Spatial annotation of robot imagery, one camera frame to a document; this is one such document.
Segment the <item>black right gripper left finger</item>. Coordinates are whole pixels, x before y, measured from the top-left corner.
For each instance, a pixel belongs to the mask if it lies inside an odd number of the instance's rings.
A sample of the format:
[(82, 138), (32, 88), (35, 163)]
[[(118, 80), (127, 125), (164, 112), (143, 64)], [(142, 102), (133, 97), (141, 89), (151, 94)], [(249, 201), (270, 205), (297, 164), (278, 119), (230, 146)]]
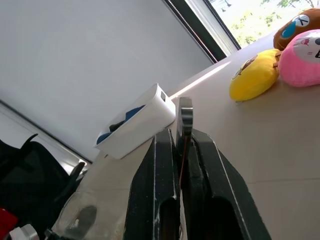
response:
[(169, 128), (157, 133), (130, 186), (124, 240), (180, 240), (180, 186)]

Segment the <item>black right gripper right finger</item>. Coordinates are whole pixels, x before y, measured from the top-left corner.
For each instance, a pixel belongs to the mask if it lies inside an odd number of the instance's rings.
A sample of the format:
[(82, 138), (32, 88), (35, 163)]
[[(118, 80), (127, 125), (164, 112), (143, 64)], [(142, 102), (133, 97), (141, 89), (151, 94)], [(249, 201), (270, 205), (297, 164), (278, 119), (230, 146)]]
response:
[(196, 129), (183, 166), (183, 205), (187, 240), (272, 240), (243, 177)]

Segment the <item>white plastic storage box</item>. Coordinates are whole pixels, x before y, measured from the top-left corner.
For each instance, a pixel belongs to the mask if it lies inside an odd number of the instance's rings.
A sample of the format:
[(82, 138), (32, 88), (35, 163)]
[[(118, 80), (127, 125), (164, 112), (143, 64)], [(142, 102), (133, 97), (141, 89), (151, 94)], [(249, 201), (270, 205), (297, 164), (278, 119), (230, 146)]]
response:
[[(126, 112), (140, 107), (126, 123), (120, 126), (109, 137), (97, 144), (100, 135), (109, 132), (109, 126), (122, 121)], [(122, 159), (138, 148), (158, 132), (168, 127), (176, 119), (176, 106), (158, 83), (145, 91), (138, 99), (131, 102), (115, 116), (100, 132), (95, 148), (115, 159)]]

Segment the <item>blue cloth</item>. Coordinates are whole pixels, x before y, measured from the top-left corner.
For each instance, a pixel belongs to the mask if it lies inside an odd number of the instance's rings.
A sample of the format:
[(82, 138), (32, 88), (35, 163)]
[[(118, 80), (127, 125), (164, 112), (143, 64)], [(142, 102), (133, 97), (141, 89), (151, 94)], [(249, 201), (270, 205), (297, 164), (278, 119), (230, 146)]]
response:
[(124, 119), (118, 123), (111, 124), (109, 126), (109, 132), (103, 133), (97, 138), (96, 144), (98, 145), (101, 143), (104, 139), (109, 137), (113, 132), (115, 132), (119, 127), (121, 127), (124, 123), (126, 123), (130, 118), (132, 118), (136, 113), (138, 113), (145, 105), (142, 105), (140, 107), (136, 107), (131, 109), (130, 111), (125, 113)]

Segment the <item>yellow plush toy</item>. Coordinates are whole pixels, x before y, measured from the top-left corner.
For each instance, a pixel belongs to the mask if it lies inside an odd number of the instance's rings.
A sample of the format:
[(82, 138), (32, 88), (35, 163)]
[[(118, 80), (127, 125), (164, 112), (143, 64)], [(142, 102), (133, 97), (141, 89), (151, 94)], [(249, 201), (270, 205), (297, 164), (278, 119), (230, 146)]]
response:
[(279, 77), (278, 63), (282, 51), (264, 50), (248, 59), (235, 73), (229, 96), (236, 102), (254, 99), (269, 90)]

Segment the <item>black office chair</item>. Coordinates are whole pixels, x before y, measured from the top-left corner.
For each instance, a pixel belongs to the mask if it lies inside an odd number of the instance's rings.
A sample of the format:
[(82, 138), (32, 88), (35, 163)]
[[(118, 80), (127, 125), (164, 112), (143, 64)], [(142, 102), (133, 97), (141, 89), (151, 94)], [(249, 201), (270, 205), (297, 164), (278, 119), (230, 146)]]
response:
[(54, 156), (30, 136), (20, 148), (0, 140), (0, 208), (18, 218), (15, 225), (31, 224), (39, 239), (52, 228), (80, 184), (85, 163), (67, 173)]

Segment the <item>silver metal part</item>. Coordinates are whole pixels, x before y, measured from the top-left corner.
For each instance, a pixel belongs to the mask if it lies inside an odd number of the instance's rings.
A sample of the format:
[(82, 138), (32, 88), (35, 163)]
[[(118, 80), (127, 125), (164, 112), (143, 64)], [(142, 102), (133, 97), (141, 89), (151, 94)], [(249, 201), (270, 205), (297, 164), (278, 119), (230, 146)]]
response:
[(11, 240), (40, 240), (37, 231), (31, 224), (16, 227), (9, 232)]

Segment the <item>pink plush toy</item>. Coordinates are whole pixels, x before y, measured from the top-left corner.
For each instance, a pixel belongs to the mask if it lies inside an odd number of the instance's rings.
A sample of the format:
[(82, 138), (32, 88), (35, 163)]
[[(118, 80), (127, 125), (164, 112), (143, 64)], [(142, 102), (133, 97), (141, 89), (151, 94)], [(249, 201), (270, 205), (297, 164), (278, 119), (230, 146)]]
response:
[(278, 71), (292, 87), (320, 85), (320, 29), (295, 36), (280, 55)]

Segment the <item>red object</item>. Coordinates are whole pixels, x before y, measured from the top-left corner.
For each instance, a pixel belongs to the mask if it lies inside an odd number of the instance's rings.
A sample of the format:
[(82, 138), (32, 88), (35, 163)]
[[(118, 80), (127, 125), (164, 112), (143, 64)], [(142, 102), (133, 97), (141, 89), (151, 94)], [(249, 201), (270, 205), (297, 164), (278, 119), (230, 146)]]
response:
[(5, 240), (17, 222), (18, 218), (14, 214), (0, 207), (0, 240)]

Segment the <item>white roller blind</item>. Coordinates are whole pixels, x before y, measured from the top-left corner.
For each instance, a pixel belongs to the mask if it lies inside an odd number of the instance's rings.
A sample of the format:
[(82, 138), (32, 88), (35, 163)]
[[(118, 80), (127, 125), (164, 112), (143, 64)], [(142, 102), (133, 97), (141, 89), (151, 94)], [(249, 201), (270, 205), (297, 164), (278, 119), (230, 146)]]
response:
[(0, 0), (0, 99), (89, 160), (153, 84), (211, 65), (163, 0)]

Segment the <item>brown plush toy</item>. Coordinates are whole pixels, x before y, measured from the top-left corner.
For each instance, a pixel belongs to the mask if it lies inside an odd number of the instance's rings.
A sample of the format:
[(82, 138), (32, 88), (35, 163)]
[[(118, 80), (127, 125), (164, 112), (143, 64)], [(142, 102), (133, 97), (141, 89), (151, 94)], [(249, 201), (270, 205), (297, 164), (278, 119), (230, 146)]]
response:
[(273, 36), (273, 47), (284, 50), (297, 35), (320, 29), (320, 8), (310, 8), (283, 25)]

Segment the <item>black window frame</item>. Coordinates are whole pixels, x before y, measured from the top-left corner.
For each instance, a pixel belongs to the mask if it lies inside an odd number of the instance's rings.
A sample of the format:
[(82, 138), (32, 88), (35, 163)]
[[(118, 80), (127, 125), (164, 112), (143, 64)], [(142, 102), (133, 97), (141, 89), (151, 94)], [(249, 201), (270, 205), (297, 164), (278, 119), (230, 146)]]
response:
[(162, 0), (215, 64), (241, 49), (210, 0)]

